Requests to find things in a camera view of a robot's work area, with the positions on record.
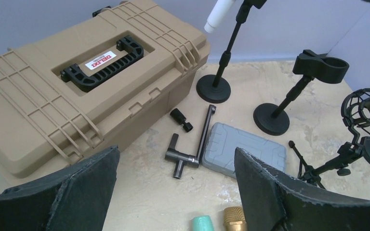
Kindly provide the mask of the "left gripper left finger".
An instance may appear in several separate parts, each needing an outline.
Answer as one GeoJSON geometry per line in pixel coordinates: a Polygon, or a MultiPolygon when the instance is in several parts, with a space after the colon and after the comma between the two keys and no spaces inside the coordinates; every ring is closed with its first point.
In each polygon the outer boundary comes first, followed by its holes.
{"type": "Polygon", "coordinates": [[[47,176],[0,193],[0,231],[100,231],[120,152],[110,146],[47,176]]]}

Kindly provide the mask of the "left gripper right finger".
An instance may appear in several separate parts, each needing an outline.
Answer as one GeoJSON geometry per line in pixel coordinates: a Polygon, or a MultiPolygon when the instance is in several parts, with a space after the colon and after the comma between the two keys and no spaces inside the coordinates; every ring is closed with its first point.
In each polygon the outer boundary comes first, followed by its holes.
{"type": "Polygon", "coordinates": [[[250,231],[370,231],[370,200],[315,187],[241,148],[234,165],[250,231]]]}

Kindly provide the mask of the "gold microphone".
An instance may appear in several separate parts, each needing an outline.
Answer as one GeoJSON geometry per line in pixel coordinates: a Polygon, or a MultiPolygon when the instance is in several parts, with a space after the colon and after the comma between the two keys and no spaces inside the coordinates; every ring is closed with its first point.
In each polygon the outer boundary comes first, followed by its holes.
{"type": "Polygon", "coordinates": [[[224,227],[226,231],[247,231],[247,222],[243,208],[232,206],[224,209],[224,227]]]}

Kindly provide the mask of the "mint green microphone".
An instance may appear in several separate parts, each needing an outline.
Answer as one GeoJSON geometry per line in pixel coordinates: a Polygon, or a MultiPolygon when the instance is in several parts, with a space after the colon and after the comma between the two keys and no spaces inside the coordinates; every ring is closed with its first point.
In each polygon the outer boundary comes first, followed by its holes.
{"type": "Polygon", "coordinates": [[[209,215],[194,217],[192,219],[192,231],[214,231],[211,217],[209,215]]]}

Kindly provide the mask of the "white microphone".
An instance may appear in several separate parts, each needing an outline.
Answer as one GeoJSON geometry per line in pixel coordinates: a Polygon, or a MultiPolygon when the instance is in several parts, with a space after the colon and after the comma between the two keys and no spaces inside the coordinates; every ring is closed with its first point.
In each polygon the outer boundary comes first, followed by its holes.
{"type": "Polygon", "coordinates": [[[236,0],[218,0],[207,18],[205,31],[213,33],[235,2],[236,0]]]}

